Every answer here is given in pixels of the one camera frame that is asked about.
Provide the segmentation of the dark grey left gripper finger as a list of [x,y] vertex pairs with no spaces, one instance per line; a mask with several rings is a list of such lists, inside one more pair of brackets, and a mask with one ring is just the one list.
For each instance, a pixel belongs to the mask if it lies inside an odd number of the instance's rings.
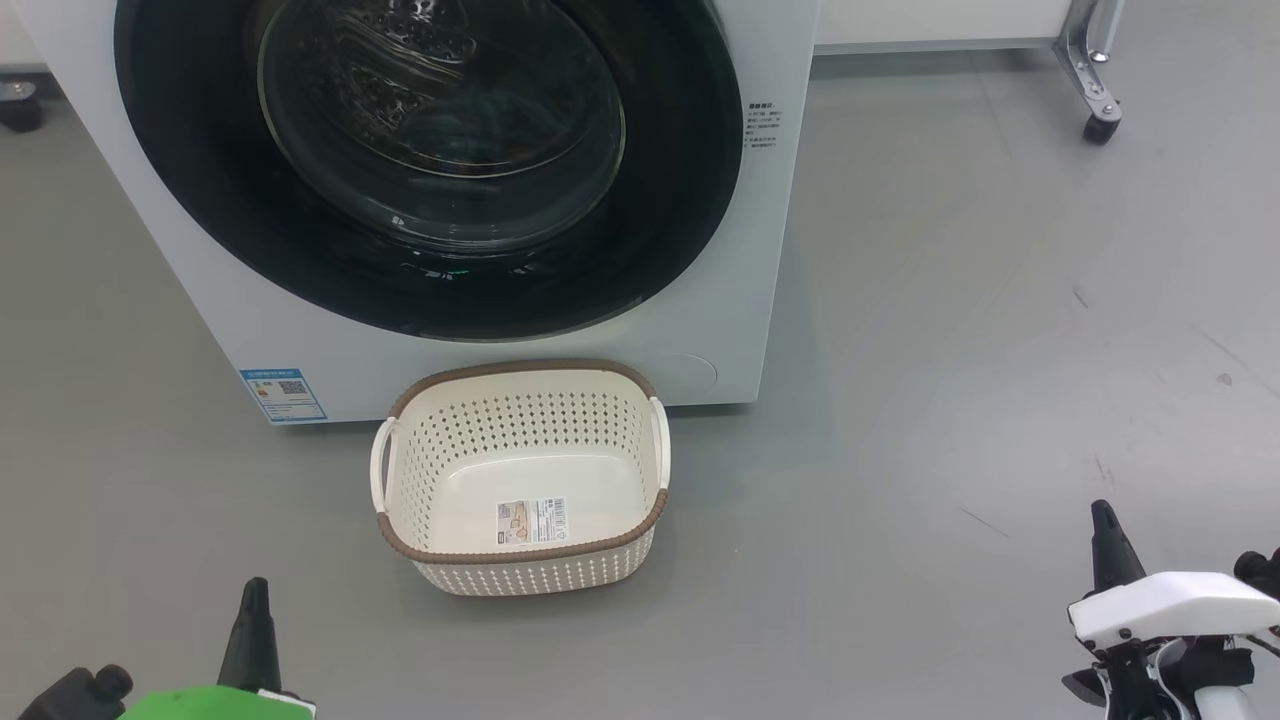
[[253,693],[283,692],[275,623],[265,578],[255,577],[244,583],[218,684]]

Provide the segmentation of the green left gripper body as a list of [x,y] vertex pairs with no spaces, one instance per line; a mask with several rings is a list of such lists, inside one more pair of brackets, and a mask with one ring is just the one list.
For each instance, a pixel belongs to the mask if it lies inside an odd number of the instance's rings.
[[145,694],[120,719],[315,719],[315,703],[271,691],[197,685]]

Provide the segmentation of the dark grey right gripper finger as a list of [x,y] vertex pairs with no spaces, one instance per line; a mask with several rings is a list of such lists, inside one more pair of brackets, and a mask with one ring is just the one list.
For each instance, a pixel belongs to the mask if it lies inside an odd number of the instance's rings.
[[1091,518],[1093,592],[1103,593],[1146,578],[1147,571],[1112,505],[1107,500],[1096,500],[1091,505]]

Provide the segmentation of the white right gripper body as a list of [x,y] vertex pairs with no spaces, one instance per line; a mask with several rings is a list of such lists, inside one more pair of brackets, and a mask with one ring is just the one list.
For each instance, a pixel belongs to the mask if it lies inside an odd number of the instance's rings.
[[1071,603],[1075,638],[1106,651],[1130,641],[1248,635],[1279,624],[1279,602],[1213,571],[1161,571]]

